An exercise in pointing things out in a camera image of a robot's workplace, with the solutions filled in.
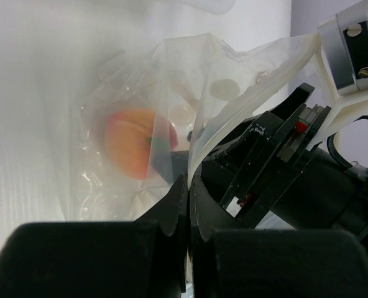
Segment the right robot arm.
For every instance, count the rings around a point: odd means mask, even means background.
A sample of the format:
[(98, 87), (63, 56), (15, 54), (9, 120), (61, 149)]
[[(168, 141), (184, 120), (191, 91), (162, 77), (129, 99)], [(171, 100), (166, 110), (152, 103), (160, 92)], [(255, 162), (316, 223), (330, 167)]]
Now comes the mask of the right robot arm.
[(311, 146), (329, 108), (308, 107), (303, 83), (270, 111), (248, 118), (224, 137), (196, 172), (196, 202), (208, 230), (256, 228), (272, 212), (299, 229), (352, 233), (368, 251), (368, 167), (336, 150)]

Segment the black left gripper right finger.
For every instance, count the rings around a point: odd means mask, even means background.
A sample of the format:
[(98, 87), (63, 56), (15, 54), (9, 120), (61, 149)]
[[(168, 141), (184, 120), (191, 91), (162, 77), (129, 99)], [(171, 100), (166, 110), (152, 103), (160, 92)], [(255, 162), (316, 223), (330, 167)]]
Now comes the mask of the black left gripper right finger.
[(368, 297), (368, 257), (335, 230), (253, 230), (209, 195), (189, 190), (195, 297)]

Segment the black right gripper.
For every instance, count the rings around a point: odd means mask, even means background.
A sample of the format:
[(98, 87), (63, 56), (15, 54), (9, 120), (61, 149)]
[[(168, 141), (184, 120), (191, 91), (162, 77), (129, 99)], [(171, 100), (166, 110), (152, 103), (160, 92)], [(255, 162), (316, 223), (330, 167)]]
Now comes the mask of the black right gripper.
[[(303, 83), (271, 111), (240, 123), (206, 157), (190, 191), (190, 222), (208, 228), (229, 223), (255, 228), (272, 212), (295, 228), (332, 226), (326, 188), (332, 159), (308, 148), (328, 114), (306, 106), (314, 87)], [(189, 151), (152, 158), (166, 183), (188, 172)]]

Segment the clear zip top bag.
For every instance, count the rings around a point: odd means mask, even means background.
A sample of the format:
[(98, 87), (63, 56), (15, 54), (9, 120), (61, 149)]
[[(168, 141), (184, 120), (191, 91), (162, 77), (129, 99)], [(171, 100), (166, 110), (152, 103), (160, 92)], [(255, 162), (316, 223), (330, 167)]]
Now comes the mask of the clear zip top bag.
[(121, 54), (107, 62), (98, 86), (72, 110), (71, 219), (135, 220), (173, 184), (157, 172), (141, 181), (129, 178), (111, 162), (104, 149), (111, 115), (145, 108), (169, 120), (178, 145), (151, 145), (149, 165), (162, 153), (189, 151), (184, 176), (190, 179), (236, 125), (281, 103), (289, 83), (320, 50), (317, 35), (236, 52), (203, 34), (169, 38), (143, 55)]

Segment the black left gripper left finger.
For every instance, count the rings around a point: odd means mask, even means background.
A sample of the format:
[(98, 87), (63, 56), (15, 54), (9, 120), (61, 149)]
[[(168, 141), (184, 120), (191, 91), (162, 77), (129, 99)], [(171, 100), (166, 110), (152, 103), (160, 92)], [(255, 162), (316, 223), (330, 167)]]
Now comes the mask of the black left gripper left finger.
[(21, 225), (0, 252), (0, 297), (180, 297), (187, 197), (181, 175), (132, 222)]

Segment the pink fake food piece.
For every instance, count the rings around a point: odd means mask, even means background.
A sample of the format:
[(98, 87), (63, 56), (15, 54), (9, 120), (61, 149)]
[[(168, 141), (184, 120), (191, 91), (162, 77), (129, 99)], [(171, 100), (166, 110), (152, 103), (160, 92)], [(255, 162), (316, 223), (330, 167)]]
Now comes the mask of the pink fake food piece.
[(127, 177), (145, 180), (155, 174), (149, 165), (151, 145), (168, 145), (174, 150), (178, 137), (173, 124), (155, 111), (132, 108), (111, 115), (106, 123), (104, 149), (111, 162)]

